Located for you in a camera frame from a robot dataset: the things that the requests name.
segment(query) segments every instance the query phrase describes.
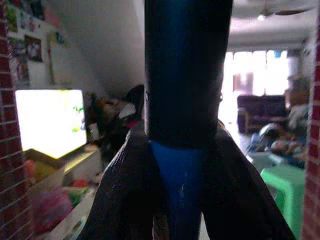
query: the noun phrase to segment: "sofa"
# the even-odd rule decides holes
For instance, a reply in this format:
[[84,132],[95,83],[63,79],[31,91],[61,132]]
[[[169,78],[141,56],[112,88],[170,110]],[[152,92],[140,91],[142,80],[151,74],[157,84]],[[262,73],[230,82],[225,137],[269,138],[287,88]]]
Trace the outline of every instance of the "sofa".
[[239,132],[257,132],[265,125],[277,123],[287,126],[286,97],[241,95],[237,99]]

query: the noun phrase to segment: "television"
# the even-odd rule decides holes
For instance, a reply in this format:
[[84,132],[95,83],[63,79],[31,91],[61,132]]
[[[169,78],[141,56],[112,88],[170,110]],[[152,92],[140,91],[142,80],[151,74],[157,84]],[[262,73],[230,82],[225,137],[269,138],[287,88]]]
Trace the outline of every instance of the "television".
[[87,143],[81,90],[18,90],[22,149],[59,159]]

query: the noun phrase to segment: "green plastic stool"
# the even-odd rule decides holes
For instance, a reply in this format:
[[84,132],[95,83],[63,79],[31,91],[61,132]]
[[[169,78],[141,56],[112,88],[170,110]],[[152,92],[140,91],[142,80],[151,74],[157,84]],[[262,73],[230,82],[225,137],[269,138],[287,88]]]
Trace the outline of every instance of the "green plastic stool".
[[303,170],[280,165],[262,171],[264,182],[277,190],[276,204],[297,239],[302,227],[305,173]]

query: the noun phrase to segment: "black pole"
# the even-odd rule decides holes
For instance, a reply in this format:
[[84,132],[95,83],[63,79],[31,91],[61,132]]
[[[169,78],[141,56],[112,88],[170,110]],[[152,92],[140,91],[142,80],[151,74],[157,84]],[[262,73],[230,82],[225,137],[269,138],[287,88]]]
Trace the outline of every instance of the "black pole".
[[145,0],[146,133],[197,149],[218,123],[233,0]]

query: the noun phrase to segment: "white ceiling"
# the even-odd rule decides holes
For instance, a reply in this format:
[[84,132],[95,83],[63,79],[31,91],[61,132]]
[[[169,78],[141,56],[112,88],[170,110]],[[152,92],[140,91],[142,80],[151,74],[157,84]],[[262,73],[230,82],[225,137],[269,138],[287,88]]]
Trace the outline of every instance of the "white ceiling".
[[[105,90],[124,96],[145,82],[144,0],[49,0]],[[269,0],[272,11],[309,8],[318,0]],[[234,0],[229,45],[300,43],[316,26],[317,10],[257,20],[263,0]]]

